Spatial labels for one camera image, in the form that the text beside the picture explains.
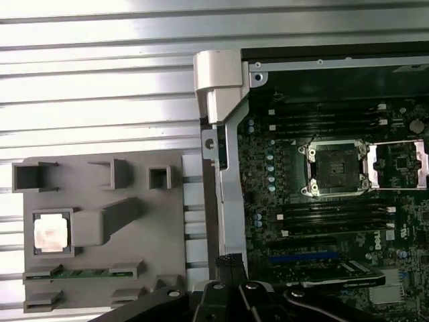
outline black pcie slot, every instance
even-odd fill
[[[315,135],[320,136],[362,136],[363,134],[369,134],[374,133],[375,131],[381,131],[381,128],[379,126],[374,127],[355,127],[353,129],[351,128],[344,128],[344,129],[319,129],[319,128],[312,128],[307,127],[306,129],[296,129],[294,131],[283,131],[282,133],[275,133],[275,138],[277,140],[288,140],[291,138],[296,137],[303,137],[303,138],[311,138]]]
[[[344,201],[327,201],[324,203],[296,203],[293,205],[283,205],[282,211],[316,211],[316,210],[342,210],[356,209],[364,211],[368,209],[382,209],[390,205],[385,199],[349,199]]]
[[[363,211],[359,209],[311,209],[310,211],[292,211],[289,213],[284,213],[285,220],[293,220],[299,218],[317,218],[317,217],[346,217],[353,216],[359,218],[372,217],[374,215],[386,215],[387,211],[382,208],[370,209],[365,208]]]
[[[355,220],[358,219],[360,221],[368,221],[373,220],[375,218],[387,218],[387,215],[385,213],[366,213],[366,214],[360,214],[360,213],[326,213],[326,214],[320,214],[320,215],[301,215],[301,216],[285,216],[285,219],[283,222],[287,222],[289,225],[293,223],[305,223],[305,222],[311,222],[316,223],[320,221],[337,221],[342,219],[347,220]]]
[[[288,230],[289,237],[307,237],[317,235],[336,235],[340,233],[357,233],[357,232],[368,232],[377,230],[387,230],[387,226],[384,223],[370,223],[364,225],[328,225],[328,226],[316,226],[312,228],[307,227],[291,227]]]
[[[267,243],[271,250],[285,250],[296,248],[311,248],[320,246],[335,246],[336,238],[331,236],[281,239]]]
[[[284,229],[289,229],[291,227],[308,227],[308,225],[323,225],[323,226],[350,226],[350,225],[367,225],[367,224],[373,224],[373,223],[388,223],[389,221],[387,219],[382,218],[370,218],[367,220],[357,219],[357,218],[345,218],[345,219],[337,219],[337,220],[316,220],[316,221],[301,221],[301,222],[294,222],[294,223],[287,223],[283,225]]]
[[[361,120],[361,121],[371,121],[374,119],[379,119],[382,117],[382,114],[380,113],[352,113],[352,114],[327,114],[327,113],[306,113],[306,114],[294,114],[288,113],[287,115],[272,115],[268,116],[266,121],[274,120],[274,121],[297,121],[301,119],[309,120],[309,121],[319,121],[319,120],[335,120],[335,119],[354,119],[354,120]]]

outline black plastic part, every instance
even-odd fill
[[[350,307],[340,300],[308,290],[290,289],[284,293],[284,298],[300,310],[303,321],[319,321],[324,317],[338,322],[385,322],[385,319]]]
[[[58,187],[52,187],[47,182],[46,172],[51,167],[58,166],[53,162],[36,162],[31,164],[12,164],[12,192],[25,193],[45,191],[57,191]]]
[[[127,161],[112,159],[110,161],[91,161],[88,164],[104,166],[109,169],[109,183],[102,184],[102,190],[115,190],[126,188],[131,181],[131,175]]]
[[[149,167],[149,189],[171,189],[172,170],[169,166]]]
[[[51,312],[62,297],[62,291],[33,294],[24,301],[24,313]]]
[[[228,306],[232,297],[232,288],[219,282],[206,285],[201,304],[197,307],[193,322],[228,321]]]
[[[118,307],[92,322],[182,321],[189,311],[188,293],[171,286],[160,288],[148,296]]]
[[[222,283],[239,286],[247,280],[241,254],[228,254],[216,258],[216,279]]]
[[[239,292],[248,312],[248,321],[291,321],[285,308],[273,302],[262,284],[243,283]]]
[[[318,59],[423,56],[429,54],[429,42],[391,42],[327,46],[246,48],[243,60],[250,63],[294,62]]]

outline silver bracket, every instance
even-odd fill
[[[387,188],[380,187],[378,181],[378,172],[374,169],[374,163],[377,161],[377,147],[384,145],[394,145],[394,144],[414,144],[416,147],[416,159],[422,163],[422,167],[417,170],[418,174],[418,184],[414,188]],[[368,178],[371,181],[371,189],[375,190],[426,190],[428,188],[427,176],[429,175],[429,156],[424,151],[424,141],[423,140],[404,140],[404,141],[392,141],[392,142],[380,142],[369,144],[369,151],[364,163],[364,170],[368,173]]]
[[[250,87],[253,89],[255,87],[261,87],[265,85],[268,81],[268,72],[250,72]]]
[[[249,64],[241,61],[240,50],[199,52],[194,57],[194,84],[208,122],[223,123],[249,93]]]
[[[205,129],[201,131],[202,158],[215,161],[218,154],[217,131]]]

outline circuit board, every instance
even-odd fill
[[[288,103],[251,93],[238,128],[250,279],[280,287],[344,278],[321,289],[388,321],[429,321],[429,191],[416,153],[428,120],[425,97]],[[362,164],[347,168],[360,153],[353,140],[379,144],[377,184],[359,183]],[[383,282],[354,283],[362,274]]]

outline aluminum panel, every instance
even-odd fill
[[[0,129],[18,131],[180,122],[194,121],[198,116],[198,106],[193,95],[179,99],[107,99],[36,103],[6,105],[0,108]]]
[[[0,159],[24,159],[30,156],[57,156],[111,152],[133,152],[154,150],[191,150],[201,147],[200,138],[151,139],[146,141],[103,142],[91,144],[67,144],[61,146],[32,146],[5,148],[0,150]]]
[[[359,7],[424,7],[425,1],[404,0],[365,0],[345,1],[328,0],[269,0],[263,3],[247,0],[219,0],[219,1],[175,1],[167,0],[161,3],[156,0],[113,0],[106,2],[102,7],[96,3],[88,3],[85,0],[75,0],[72,3],[59,3],[55,0],[39,0],[37,3],[28,0],[15,0],[11,3],[0,4],[0,19],[32,17],[65,17],[68,19],[85,19],[91,15],[121,15],[134,13],[137,15],[198,15],[216,14],[219,11],[226,12],[249,12],[253,10],[289,10],[305,9],[338,9]]]
[[[0,103],[192,94],[193,92],[192,71],[29,76],[3,79]]]
[[[0,309],[7,305],[21,303],[24,301],[24,285],[22,280],[2,280],[0,281]]]
[[[313,37],[333,33],[409,33],[427,30],[429,8],[284,11],[183,15],[143,19],[56,21],[0,25],[0,48],[85,43],[186,42],[191,38]]]
[[[0,262],[1,262],[0,280],[2,279],[2,277],[5,277],[9,274],[21,274],[24,271],[23,259],[24,259],[23,250],[16,250],[12,252],[0,252]]]
[[[183,193],[185,206],[204,205],[204,191],[202,182],[185,183]]]
[[[186,262],[207,262],[207,241],[205,239],[186,241]]]
[[[202,176],[201,154],[186,154],[182,157],[183,176]]]

